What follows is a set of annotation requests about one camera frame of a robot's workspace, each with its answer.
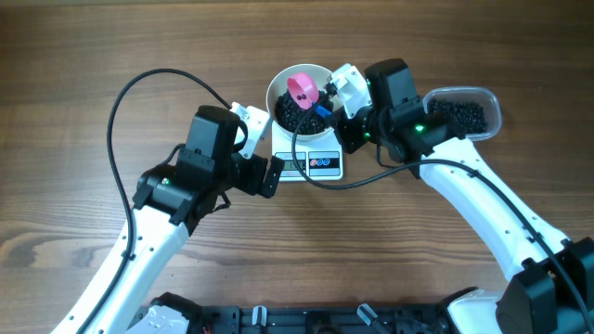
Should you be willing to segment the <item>pink scoop blue handle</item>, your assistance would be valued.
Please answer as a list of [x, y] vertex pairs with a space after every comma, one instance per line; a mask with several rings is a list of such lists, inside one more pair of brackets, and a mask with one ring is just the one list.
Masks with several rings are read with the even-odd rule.
[[330, 109], [323, 107], [322, 98], [327, 95], [323, 84], [327, 82], [329, 71], [296, 71], [287, 79], [287, 88], [291, 99], [303, 110], [314, 108], [314, 111], [325, 118]]

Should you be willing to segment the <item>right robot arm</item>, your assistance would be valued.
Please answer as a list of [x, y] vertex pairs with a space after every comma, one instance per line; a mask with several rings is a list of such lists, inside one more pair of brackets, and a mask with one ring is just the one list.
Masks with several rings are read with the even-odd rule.
[[347, 152], [385, 147], [461, 214], [507, 279], [501, 292], [467, 289], [445, 304], [455, 333], [589, 333], [593, 329], [593, 241], [569, 239], [542, 220], [484, 162], [459, 123], [427, 112], [407, 64], [387, 59], [328, 78], [344, 113], [334, 119]]

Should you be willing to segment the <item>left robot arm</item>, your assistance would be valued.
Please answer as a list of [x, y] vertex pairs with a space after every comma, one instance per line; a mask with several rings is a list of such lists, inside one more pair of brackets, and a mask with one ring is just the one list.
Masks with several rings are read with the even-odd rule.
[[186, 244], [198, 222], [219, 210], [230, 188], [248, 195], [275, 195], [284, 166], [254, 150], [271, 115], [234, 103], [202, 106], [187, 142], [141, 175], [131, 216], [83, 295], [58, 324], [57, 333], [124, 333], [164, 266]]

